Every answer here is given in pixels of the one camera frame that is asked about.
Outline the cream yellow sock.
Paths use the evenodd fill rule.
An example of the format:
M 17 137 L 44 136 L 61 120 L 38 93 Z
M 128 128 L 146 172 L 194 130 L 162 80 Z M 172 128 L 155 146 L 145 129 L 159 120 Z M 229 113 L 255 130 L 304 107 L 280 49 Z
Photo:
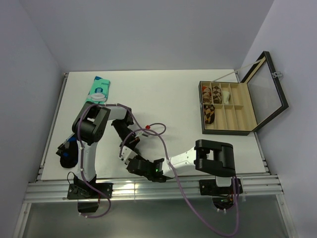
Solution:
M 230 100 L 230 93 L 228 91 L 222 92 L 222 101 L 224 104 L 228 105 Z

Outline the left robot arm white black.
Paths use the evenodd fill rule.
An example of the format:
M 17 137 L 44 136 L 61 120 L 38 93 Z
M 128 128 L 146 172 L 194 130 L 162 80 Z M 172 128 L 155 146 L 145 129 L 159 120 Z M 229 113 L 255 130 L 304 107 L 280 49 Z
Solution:
M 131 108 L 122 104 L 96 104 L 86 102 L 72 125 L 79 149 L 79 169 L 76 177 L 82 181 L 79 193 L 85 198 L 96 194 L 96 149 L 104 135 L 108 121 L 112 121 L 121 146 L 134 151 L 140 138 L 129 128 L 134 124 Z

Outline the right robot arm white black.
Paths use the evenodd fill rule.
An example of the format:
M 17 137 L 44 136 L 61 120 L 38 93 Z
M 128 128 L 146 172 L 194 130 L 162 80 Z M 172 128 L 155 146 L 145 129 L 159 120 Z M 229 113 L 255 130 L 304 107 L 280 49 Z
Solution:
M 129 173 L 152 182 L 166 182 L 193 170 L 213 175 L 214 187 L 219 193 L 226 193 L 236 176 L 233 145 L 224 142 L 200 139 L 193 148 L 182 154 L 152 162 L 123 146 L 119 158 Z

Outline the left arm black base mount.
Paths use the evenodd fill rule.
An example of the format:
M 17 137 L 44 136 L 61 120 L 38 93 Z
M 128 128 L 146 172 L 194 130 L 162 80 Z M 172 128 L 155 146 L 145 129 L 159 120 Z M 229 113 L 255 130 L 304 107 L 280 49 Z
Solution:
M 95 188 L 103 192 L 108 198 L 112 196 L 112 183 L 97 183 Z M 77 208 L 81 213 L 95 213 L 99 208 L 102 196 L 91 188 L 87 191 L 75 186 L 73 183 L 69 186 L 67 199 L 77 200 Z

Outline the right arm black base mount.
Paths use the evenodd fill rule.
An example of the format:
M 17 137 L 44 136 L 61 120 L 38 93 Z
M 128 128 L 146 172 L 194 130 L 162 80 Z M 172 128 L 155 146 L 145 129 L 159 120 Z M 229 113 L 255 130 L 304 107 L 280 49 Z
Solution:
M 243 193 L 240 179 L 215 177 L 214 179 L 199 180 L 200 194 L 211 196 L 214 206 L 220 210 L 230 209 L 234 205 L 234 185 L 236 195 L 239 197 Z

